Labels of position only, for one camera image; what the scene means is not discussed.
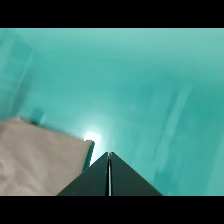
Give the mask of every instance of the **glossy teal surface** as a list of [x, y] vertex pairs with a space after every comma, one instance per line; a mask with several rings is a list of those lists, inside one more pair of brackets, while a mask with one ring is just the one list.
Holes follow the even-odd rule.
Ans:
[[0, 29], [0, 116], [43, 112], [164, 195], [224, 195], [223, 61], [223, 29]]

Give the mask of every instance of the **folded cloth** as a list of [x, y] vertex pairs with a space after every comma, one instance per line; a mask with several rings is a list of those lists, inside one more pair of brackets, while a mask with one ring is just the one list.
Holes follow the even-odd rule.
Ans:
[[78, 177], [92, 141], [0, 121], [0, 195], [57, 195]]

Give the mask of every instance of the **teal background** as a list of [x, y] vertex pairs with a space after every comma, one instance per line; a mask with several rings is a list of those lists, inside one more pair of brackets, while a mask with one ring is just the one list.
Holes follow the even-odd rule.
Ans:
[[0, 117], [100, 136], [164, 195], [224, 195], [224, 29], [0, 29]]

